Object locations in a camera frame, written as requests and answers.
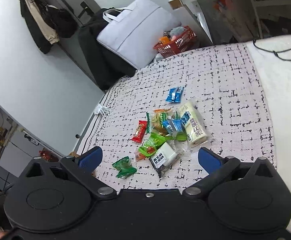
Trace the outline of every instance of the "beige pants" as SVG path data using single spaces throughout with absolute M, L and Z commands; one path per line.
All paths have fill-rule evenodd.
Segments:
M 47 41 L 50 42 L 50 44 L 55 44 L 59 41 L 59 37 L 57 32 L 51 28 L 49 25 L 45 23 L 45 21 L 42 19 L 40 10 L 35 2 L 31 3 L 29 0 L 25 0 L 26 5 L 28 6 L 28 9 L 35 19 L 39 29 L 41 30 L 44 37 L 47 39 Z

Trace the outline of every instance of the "black jacket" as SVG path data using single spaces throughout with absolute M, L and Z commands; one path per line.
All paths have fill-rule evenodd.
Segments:
M 87 64 L 102 90 L 109 89 L 119 78 L 127 75 L 133 77 L 136 69 L 128 62 L 114 54 L 97 42 L 99 33 L 107 26 L 102 13 L 107 9 L 98 11 L 79 30 L 79 44 L 86 58 Z
M 25 0 L 20 0 L 20 8 L 21 8 L 21 15 L 25 19 L 28 29 L 31 33 L 33 40 L 35 41 L 38 48 L 41 50 L 43 54 L 47 54 L 52 45 L 50 42 L 42 34 L 39 26 L 37 25 L 35 19 L 31 15 L 28 6 L 26 5 Z

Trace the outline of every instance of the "plastic basket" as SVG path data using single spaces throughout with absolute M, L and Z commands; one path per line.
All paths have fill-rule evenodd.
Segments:
M 177 36 L 174 41 L 164 45 L 157 43 L 153 48 L 157 49 L 164 58 L 187 51 L 193 45 L 196 35 L 189 26 L 185 28 L 186 31 Z

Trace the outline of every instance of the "red candy wrapper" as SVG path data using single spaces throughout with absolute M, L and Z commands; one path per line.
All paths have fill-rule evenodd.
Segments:
M 147 123 L 147 121 L 139 121 L 139 126 L 133 138 L 131 139 L 132 141 L 142 143 L 142 138 L 145 135 Z

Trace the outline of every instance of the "patterned tablecloth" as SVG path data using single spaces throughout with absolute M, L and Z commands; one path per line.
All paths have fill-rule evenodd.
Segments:
M 165 101 L 169 89 L 177 86 L 184 86 L 181 103 L 191 98 L 198 102 L 213 135 L 205 147 L 245 162 L 265 156 L 276 166 L 272 121 L 254 63 L 245 44 L 229 44 L 195 49 L 151 64 L 132 78 L 121 78 L 108 91 L 102 104 L 112 114 L 106 121 L 101 116 L 92 120 L 78 150 L 82 154 L 94 146 L 102 148 L 98 179 L 116 190 L 183 190 L 207 175 L 198 163 L 199 147 L 187 150 L 161 179 L 148 160 L 132 160 L 138 171 L 126 179 L 117 179 L 111 166 L 125 156 L 134 156 L 140 144 L 131 138 L 138 121 L 146 120 L 146 112 L 180 106 Z

